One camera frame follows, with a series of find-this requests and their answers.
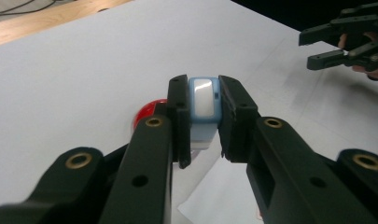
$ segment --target cable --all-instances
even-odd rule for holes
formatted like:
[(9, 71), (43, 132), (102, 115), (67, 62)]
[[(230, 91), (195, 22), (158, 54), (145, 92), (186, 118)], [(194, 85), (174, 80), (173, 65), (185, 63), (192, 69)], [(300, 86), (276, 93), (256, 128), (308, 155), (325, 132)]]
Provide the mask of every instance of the cable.
[(23, 6), (26, 6), (26, 5), (30, 4), (30, 3), (33, 3), (34, 1), (35, 1), (35, 0), (30, 0), (29, 2), (23, 3), (23, 4), (19, 5), (19, 6), (12, 7), (12, 8), (10, 8), (10, 9), (6, 9), (6, 10), (3, 10), (3, 11), (0, 11), (0, 13), (5, 13), (5, 12), (12, 11), (12, 10), (14, 10), (14, 9), (16, 9), (16, 8), (23, 7)]
[(42, 7), (42, 8), (36, 9), (36, 10), (32, 10), (32, 11), (13, 12), (13, 13), (1, 13), (0, 17), (2, 17), (2, 16), (12, 16), (12, 15), (21, 15), (21, 14), (27, 14), (27, 13), (41, 11), (41, 10), (43, 10), (45, 8), (51, 7), (52, 5), (54, 5), (58, 1), (61, 1), (61, 0), (53, 0), (50, 4), (46, 5), (45, 7)]

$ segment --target white table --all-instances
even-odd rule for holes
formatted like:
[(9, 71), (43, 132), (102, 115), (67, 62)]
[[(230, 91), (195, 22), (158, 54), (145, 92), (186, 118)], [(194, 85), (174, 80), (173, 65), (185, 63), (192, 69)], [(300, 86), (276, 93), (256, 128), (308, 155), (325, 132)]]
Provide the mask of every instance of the white table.
[[(298, 32), (227, 0), (138, 0), (0, 46), (0, 204), (23, 201), (63, 152), (104, 154), (129, 142), (132, 118), (165, 98), (168, 80), (239, 79), (261, 115), (288, 121), (330, 158), (378, 153), (378, 82), (349, 68), (312, 72)], [(175, 170), (177, 211), (220, 153), (218, 138)]]

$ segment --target human hand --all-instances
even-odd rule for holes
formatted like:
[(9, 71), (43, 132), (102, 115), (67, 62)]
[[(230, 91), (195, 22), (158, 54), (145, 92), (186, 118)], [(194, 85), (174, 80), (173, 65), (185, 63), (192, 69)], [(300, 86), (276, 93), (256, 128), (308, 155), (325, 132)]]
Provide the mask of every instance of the human hand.
[[(364, 35), (367, 36), (369, 39), (371, 39), (371, 41), (375, 41), (375, 40), (378, 39), (378, 34), (376, 34), (374, 32), (367, 32), (367, 33), (364, 33)], [(338, 43), (338, 47), (340, 49), (343, 49), (345, 47), (346, 38), (347, 38), (347, 34), (340, 36), (340, 42)], [(354, 70), (355, 72), (364, 73), (368, 77), (372, 77), (372, 78), (378, 80), (378, 69), (376, 69), (372, 72), (368, 72), (368, 71), (366, 71), (366, 69), (364, 67), (354, 65), (354, 66), (352, 66), (352, 70)]]

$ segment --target black cable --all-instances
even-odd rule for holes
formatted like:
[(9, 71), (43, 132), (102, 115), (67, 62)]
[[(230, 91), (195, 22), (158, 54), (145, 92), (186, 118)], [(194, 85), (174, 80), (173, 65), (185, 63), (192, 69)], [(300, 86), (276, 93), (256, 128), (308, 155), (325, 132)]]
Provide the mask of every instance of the black cable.
[(12, 10), (14, 10), (14, 9), (16, 9), (16, 8), (23, 7), (23, 6), (26, 6), (26, 5), (30, 4), (30, 3), (33, 3), (34, 1), (35, 1), (35, 0), (30, 0), (30, 1), (26, 2), (26, 3), (23, 3), (23, 4), (19, 5), (19, 6), (12, 7), (12, 8), (9, 8), (9, 9), (3, 10), (3, 11), (0, 11), (0, 13), (5, 13), (5, 12), (12, 11)]
[(45, 7), (42, 7), (42, 8), (39, 8), (39, 9), (36, 9), (36, 10), (32, 10), (32, 11), (24, 11), (24, 12), (13, 12), (13, 13), (2, 13), (0, 14), (0, 17), (2, 16), (12, 16), (12, 15), (20, 15), (20, 14), (27, 14), (27, 13), (32, 13), (32, 12), (37, 12), (37, 11), (41, 11), (45, 8), (48, 8), (52, 5), (54, 5), (58, 0), (53, 0), (50, 4), (46, 5)]

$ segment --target wooden edge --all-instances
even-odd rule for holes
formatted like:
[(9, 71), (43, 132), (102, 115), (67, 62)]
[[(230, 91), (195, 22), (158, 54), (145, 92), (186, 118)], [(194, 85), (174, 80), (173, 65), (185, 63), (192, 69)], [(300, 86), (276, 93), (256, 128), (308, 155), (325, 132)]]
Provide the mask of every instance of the wooden edge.
[(78, 0), (58, 7), (0, 21), (0, 45), (42, 30), (74, 21), (131, 0)]

